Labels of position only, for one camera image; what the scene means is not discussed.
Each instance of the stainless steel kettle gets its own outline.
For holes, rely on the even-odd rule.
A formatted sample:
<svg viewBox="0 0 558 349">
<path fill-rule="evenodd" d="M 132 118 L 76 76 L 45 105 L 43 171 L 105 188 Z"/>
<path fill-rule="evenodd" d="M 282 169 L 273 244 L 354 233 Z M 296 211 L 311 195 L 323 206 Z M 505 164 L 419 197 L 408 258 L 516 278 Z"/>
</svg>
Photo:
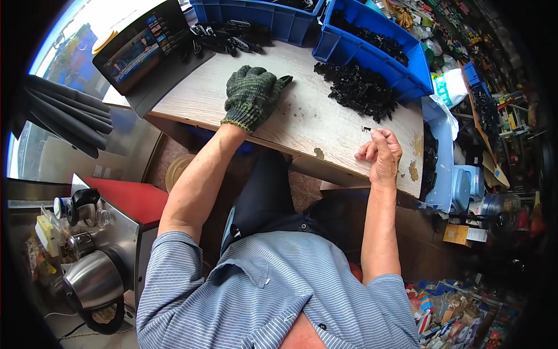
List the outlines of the stainless steel kettle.
<svg viewBox="0 0 558 349">
<path fill-rule="evenodd" d="M 64 275 L 66 300 L 85 324 L 102 334 L 112 334 L 124 320 L 124 292 L 129 288 L 129 273 L 118 254 L 111 248 L 94 251 L 73 264 Z M 116 304 L 116 315 L 109 323 L 98 323 L 92 315 Z"/>
</svg>

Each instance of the cardboard box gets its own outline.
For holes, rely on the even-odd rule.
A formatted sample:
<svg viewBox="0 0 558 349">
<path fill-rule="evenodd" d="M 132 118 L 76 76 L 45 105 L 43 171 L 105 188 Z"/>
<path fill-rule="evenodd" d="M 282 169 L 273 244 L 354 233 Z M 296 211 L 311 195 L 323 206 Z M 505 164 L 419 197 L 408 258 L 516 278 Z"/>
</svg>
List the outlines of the cardboard box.
<svg viewBox="0 0 558 349">
<path fill-rule="evenodd" d="M 486 242 L 487 235 L 488 234 L 485 229 L 448 224 L 446 232 L 444 233 L 444 241 L 471 247 L 473 245 L 473 241 Z"/>
</svg>

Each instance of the wooden table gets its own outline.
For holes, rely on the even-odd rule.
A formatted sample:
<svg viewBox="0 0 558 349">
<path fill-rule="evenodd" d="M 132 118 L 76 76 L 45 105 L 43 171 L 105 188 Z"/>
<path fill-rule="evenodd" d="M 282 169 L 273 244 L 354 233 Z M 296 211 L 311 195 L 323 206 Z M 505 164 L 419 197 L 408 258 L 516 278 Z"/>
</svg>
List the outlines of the wooden table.
<svg viewBox="0 0 558 349">
<path fill-rule="evenodd" d="M 394 131 L 403 148 L 397 188 L 419 197 L 422 177 L 422 110 L 411 104 L 398 106 L 393 120 L 381 125 L 372 117 L 361 117 L 328 98 L 331 83 L 314 73 L 312 49 L 280 41 L 265 47 L 266 54 L 236 58 L 216 54 L 170 91 L 146 119 L 165 132 L 159 121 L 170 120 L 216 130 L 225 117 L 225 86 L 230 75 L 243 65 L 262 66 L 278 78 L 292 75 L 281 101 L 269 118 L 248 139 L 294 156 L 292 169 L 344 187 L 369 185 L 370 164 L 354 154 L 371 140 L 366 128 L 385 127 Z M 126 99 L 111 87 L 103 102 L 129 108 Z"/>
</svg>

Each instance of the black foam tube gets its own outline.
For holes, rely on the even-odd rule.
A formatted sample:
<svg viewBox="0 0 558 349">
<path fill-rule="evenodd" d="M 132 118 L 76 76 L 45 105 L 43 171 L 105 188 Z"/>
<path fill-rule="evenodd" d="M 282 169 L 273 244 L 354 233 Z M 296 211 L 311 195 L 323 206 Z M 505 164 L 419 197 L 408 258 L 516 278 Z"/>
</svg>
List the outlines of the black foam tube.
<svg viewBox="0 0 558 349">
<path fill-rule="evenodd" d="M 78 119 L 46 103 L 39 97 L 32 94 L 27 88 L 25 89 L 25 91 L 27 92 L 31 105 L 33 105 L 36 109 L 42 111 L 46 117 L 52 119 L 54 122 L 65 128 L 72 134 L 75 134 L 79 138 L 82 138 L 85 142 L 101 150 L 105 150 L 105 148 L 107 147 L 107 140 L 97 131 L 92 130 L 89 126 L 82 123 Z"/>
<path fill-rule="evenodd" d="M 41 85 L 46 89 L 52 90 L 74 101 L 87 104 L 88 106 L 99 109 L 100 111 L 107 112 L 107 113 L 110 111 L 110 107 L 107 106 L 106 104 L 103 104 L 103 101 L 101 101 L 99 98 L 93 97 L 91 95 L 73 89 L 71 87 L 53 83 L 46 79 L 39 78 L 36 75 L 29 75 L 29 83 L 31 86 Z"/>
<path fill-rule="evenodd" d="M 90 112 L 90 113 L 102 116 L 104 118 L 110 119 L 110 114 L 109 113 L 104 112 L 102 110 L 99 110 L 95 107 L 89 106 L 87 104 L 77 102 L 77 101 L 75 101 L 71 98 L 68 98 L 64 95 L 61 95 L 60 93 L 56 93 L 56 91 L 54 91 L 54 90 L 49 90 L 48 88 L 45 88 L 44 86 L 41 86 L 41 85 L 34 85 L 32 87 L 33 87 L 33 89 L 35 89 L 35 90 L 37 90 L 41 93 L 44 93 L 45 95 L 47 95 L 49 97 L 52 97 L 57 101 L 61 101 L 64 104 L 67 104 L 71 107 L 79 109 L 82 112 Z"/>
<path fill-rule="evenodd" d="M 39 111 L 37 108 L 35 108 L 33 106 L 30 106 L 29 114 L 30 114 L 29 115 L 29 120 L 31 122 L 35 123 L 33 119 L 36 119 L 36 120 L 39 121 L 39 123 L 37 123 L 37 126 L 42 127 L 41 126 L 41 124 L 42 124 L 44 126 L 44 127 L 42 127 L 43 129 L 50 130 L 52 133 L 59 136 L 63 140 L 67 141 L 69 144 L 72 144 L 73 146 L 75 146 L 76 148 L 78 148 L 82 152 L 86 153 L 90 157 L 92 157 L 94 159 L 97 159 L 99 157 L 99 151 L 97 150 L 97 148 L 95 148 L 91 144 L 85 142 L 84 140 L 82 140 L 78 136 L 74 135 L 73 133 L 68 132 L 68 130 L 66 130 L 62 126 L 58 125 L 54 120 L 51 120 L 50 118 L 48 118 L 41 111 Z"/>
<path fill-rule="evenodd" d="M 49 97 L 49 96 L 45 95 L 44 93 L 41 93 L 39 91 L 36 91 L 36 90 L 32 89 L 31 87 L 28 87 L 28 89 L 32 94 L 39 97 L 40 99 L 42 99 L 46 103 L 60 109 L 63 112 L 66 112 L 67 114 L 73 116 L 74 118 L 78 119 L 82 123 L 91 127 L 95 131 L 99 131 L 99 132 L 104 133 L 106 135 L 108 135 L 112 131 L 112 126 L 111 125 L 109 125 L 107 123 L 104 123 L 104 122 L 102 122 L 102 121 L 100 121 L 100 120 L 98 120 L 94 117 L 91 117 L 91 116 L 85 114 L 84 112 L 82 112 L 81 110 L 78 110 L 74 107 L 71 107 L 67 104 L 64 104 L 61 101 L 57 101 L 56 99 L 54 99 L 52 97 Z"/>
<path fill-rule="evenodd" d="M 97 114 L 93 114 L 93 113 L 90 113 L 90 112 L 86 112 L 86 111 L 82 111 L 82 112 L 84 112 L 85 114 L 87 114 L 87 115 L 89 115 L 89 116 L 91 116 L 91 117 L 94 117 L 94 118 L 97 119 L 97 120 L 100 120 L 100 121 L 102 121 L 102 122 L 104 122 L 104 123 L 107 123 L 107 124 L 109 124 L 109 125 L 112 125 L 112 120 L 111 120 L 111 119 L 107 119 L 107 118 L 105 118 L 105 117 L 102 117 L 102 116 L 99 116 L 99 115 L 97 115 Z"/>
</svg>

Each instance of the hand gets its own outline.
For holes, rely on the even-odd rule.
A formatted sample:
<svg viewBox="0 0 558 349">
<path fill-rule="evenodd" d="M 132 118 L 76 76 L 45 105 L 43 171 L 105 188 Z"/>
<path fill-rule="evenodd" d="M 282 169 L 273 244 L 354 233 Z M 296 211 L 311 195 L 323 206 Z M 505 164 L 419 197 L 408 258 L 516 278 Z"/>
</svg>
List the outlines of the hand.
<svg viewBox="0 0 558 349">
<path fill-rule="evenodd" d="M 397 169 L 403 151 L 391 130 L 375 128 L 372 141 L 358 149 L 357 160 L 370 161 L 370 183 L 373 187 L 396 188 Z"/>
<path fill-rule="evenodd" d="M 283 92 L 292 81 L 291 76 L 277 79 L 264 68 L 245 65 L 227 81 L 227 116 L 221 124 L 232 123 L 247 134 L 269 119 Z"/>
</svg>

